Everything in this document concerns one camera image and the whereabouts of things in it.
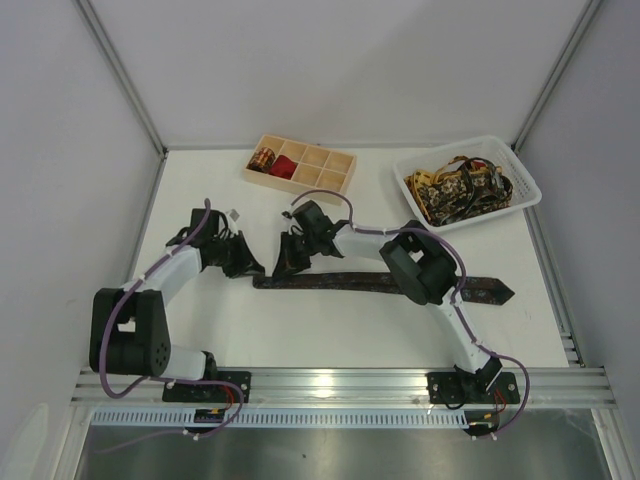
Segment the brown blue-flowered tie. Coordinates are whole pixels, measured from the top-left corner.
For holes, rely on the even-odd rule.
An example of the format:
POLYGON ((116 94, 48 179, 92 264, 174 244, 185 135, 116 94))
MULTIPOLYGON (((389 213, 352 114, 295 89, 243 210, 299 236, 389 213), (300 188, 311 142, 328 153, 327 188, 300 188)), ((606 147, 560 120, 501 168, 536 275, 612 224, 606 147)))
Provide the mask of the brown blue-flowered tie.
MULTIPOLYGON (((263 290, 336 290, 402 295, 390 273, 330 272, 296 274, 283 278, 252 277, 252 286, 263 290)), ((465 302, 502 306, 515 292, 497 278, 469 276, 461 290, 465 302)))

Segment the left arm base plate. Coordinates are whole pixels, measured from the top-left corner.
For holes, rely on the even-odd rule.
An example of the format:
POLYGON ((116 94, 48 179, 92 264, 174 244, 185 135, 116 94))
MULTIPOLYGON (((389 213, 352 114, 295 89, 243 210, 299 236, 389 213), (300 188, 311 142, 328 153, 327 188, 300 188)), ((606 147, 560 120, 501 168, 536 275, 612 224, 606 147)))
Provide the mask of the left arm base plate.
POLYGON ((164 387, 162 401, 168 403, 238 403, 249 401, 252 373, 242 370, 219 370, 217 382, 226 382, 240 389, 239 394, 230 386, 175 384, 164 387))

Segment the white plastic basket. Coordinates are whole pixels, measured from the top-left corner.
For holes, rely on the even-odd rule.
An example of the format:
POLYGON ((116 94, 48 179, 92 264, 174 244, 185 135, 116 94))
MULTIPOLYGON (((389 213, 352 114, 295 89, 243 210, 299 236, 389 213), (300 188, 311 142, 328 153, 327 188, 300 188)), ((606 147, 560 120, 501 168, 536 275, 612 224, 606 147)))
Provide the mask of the white plastic basket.
POLYGON ((426 152, 415 157, 398 160, 393 165, 393 173, 411 211, 417 216, 417 219, 424 226, 437 233, 444 233, 446 231, 460 229, 480 222, 497 219, 523 210, 527 207, 535 206, 542 199, 540 189, 522 162, 507 144, 499 138, 491 135, 475 137, 429 148, 426 152), (420 213, 418 205, 413 199, 404 179, 418 169, 435 172, 457 156, 481 157, 490 160, 497 166, 500 166, 502 168, 502 173, 511 180, 514 187, 511 203, 504 209, 471 219, 462 220, 458 223, 442 227, 431 226, 420 213))

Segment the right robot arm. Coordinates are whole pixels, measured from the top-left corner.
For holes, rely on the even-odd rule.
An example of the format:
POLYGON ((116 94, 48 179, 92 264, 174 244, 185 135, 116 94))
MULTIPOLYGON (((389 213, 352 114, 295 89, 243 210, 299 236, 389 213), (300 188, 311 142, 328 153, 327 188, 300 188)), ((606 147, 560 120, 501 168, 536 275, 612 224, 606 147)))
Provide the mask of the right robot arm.
POLYGON ((384 262, 400 293, 426 307, 452 342, 454 370, 467 395, 490 390, 503 365, 467 319, 461 297, 466 270, 451 245, 416 222, 391 229, 334 222, 312 200, 290 207, 282 216, 287 227, 281 233, 274 278, 309 269, 318 254, 384 262))

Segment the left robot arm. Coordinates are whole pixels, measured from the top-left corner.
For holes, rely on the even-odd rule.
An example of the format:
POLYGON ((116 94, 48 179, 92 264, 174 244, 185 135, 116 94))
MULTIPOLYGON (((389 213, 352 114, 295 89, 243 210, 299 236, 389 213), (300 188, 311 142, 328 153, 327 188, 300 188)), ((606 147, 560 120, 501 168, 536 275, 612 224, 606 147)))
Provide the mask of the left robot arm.
POLYGON ((166 307, 201 272, 222 270, 229 279, 262 274, 237 226, 234 210, 191 212, 190 223, 165 244, 145 272, 94 296, 89 347, 91 369, 109 374, 201 382, 218 376, 214 355, 174 345, 166 307))

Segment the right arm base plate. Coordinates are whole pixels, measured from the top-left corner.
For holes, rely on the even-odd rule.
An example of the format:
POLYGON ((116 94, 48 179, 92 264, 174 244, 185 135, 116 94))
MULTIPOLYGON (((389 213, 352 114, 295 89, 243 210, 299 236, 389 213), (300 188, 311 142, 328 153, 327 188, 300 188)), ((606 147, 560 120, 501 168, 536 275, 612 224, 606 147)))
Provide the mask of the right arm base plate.
POLYGON ((430 402, 435 405, 489 405, 495 401, 516 405, 521 394, 513 373, 502 371, 490 386, 480 375, 445 370, 426 374, 430 402))

